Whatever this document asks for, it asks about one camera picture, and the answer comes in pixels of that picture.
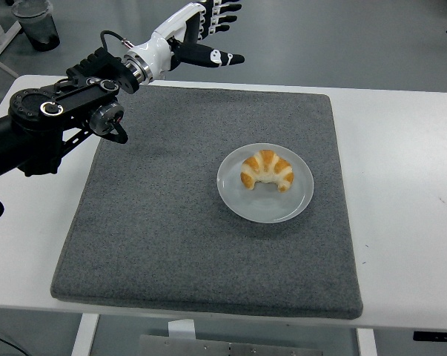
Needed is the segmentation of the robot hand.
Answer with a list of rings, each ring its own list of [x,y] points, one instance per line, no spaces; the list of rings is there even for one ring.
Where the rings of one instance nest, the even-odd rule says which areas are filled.
[[[208,36],[230,29],[237,20],[235,12],[240,1],[195,1],[186,4],[139,45],[129,44],[125,65],[138,82],[153,82],[181,63],[199,67],[238,65],[244,56],[218,50],[202,44]]]

